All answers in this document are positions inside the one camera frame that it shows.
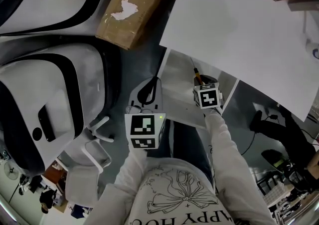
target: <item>sleeve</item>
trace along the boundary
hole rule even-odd
[[[147,153],[130,148],[115,183],[108,184],[84,225],[123,225],[132,208],[146,165]]]
[[[234,220],[249,221],[251,225],[274,225],[245,159],[231,140],[224,119],[213,111],[205,121],[211,135],[218,198]]]

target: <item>person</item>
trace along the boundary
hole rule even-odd
[[[257,111],[250,124],[250,130],[281,142],[291,161],[298,168],[304,169],[316,154],[316,149],[307,141],[302,130],[292,118],[291,112],[282,106],[279,111],[285,119],[285,126],[261,120],[262,112]]]
[[[53,199],[55,198],[56,191],[52,190],[48,186],[42,191],[40,195],[41,211],[44,214],[49,213],[49,209],[53,206]]]
[[[85,225],[274,225],[248,165],[215,110],[206,118],[213,170],[195,128],[170,121],[157,150],[133,149],[89,214]]]

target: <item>chair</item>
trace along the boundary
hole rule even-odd
[[[68,171],[65,198],[79,206],[94,207],[98,201],[99,175],[112,162],[100,140],[91,140],[84,131],[65,150],[77,164],[68,168],[59,158],[56,159]]]

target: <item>brown cardboard box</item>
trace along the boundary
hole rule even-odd
[[[96,37],[124,49],[134,47],[159,2],[160,0],[111,0]]]

